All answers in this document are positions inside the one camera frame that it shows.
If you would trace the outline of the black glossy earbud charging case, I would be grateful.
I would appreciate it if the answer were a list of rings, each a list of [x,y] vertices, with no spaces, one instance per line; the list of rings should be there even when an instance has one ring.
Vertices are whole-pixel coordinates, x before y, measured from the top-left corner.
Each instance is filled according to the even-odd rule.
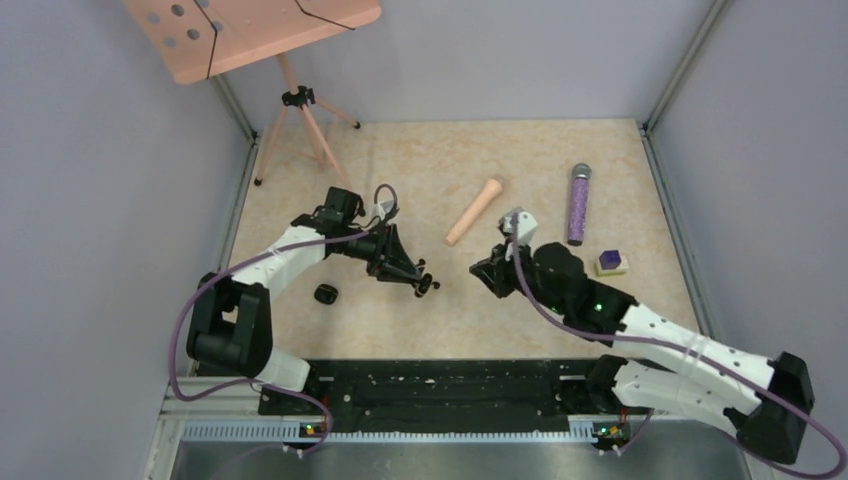
[[[414,286],[416,298],[423,298],[431,290],[439,290],[441,283],[436,281],[430,273],[425,273],[420,281]]]

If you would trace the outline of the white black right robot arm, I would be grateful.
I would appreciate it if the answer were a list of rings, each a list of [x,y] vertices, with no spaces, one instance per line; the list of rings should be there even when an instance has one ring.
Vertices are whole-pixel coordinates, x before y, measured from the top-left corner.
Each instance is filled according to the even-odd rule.
[[[677,413],[720,430],[765,461],[797,461],[814,405],[800,357],[783,352],[768,358],[686,329],[590,278],[560,243],[532,250],[505,242],[469,272],[498,298],[524,295],[568,333],[635,354],[633,360],[601,359],[601,372],[586,385],[594,409]]]

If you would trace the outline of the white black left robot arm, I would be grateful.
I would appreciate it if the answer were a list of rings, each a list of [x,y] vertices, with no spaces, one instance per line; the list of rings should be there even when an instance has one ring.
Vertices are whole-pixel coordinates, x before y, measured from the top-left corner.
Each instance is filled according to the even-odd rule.
[[[294,219],[262,253],[200,281],[186,308],[188,357],[282,388],[283,401],[297,413],[314,410],[321,388],[308,378],[309,363],[274,344],[273,300],[331,255],[361,260],[368,276],[408,285],[423,297],[436,283],[425,261],[414,262],[406,253],[393,222],[398,211],[391,200],[362,226],[357,222],[365,214],[362,197],[329,188],[323,204]]]

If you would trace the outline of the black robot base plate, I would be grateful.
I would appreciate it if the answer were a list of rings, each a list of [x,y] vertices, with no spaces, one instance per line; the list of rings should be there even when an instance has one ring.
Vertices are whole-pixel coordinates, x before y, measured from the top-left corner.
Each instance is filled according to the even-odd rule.
[[[314,360],[313,405],[263,388],[262,416],[319,415],[335,433],[565,432],[573,415],[647,413],[590,386],[594,359]]]

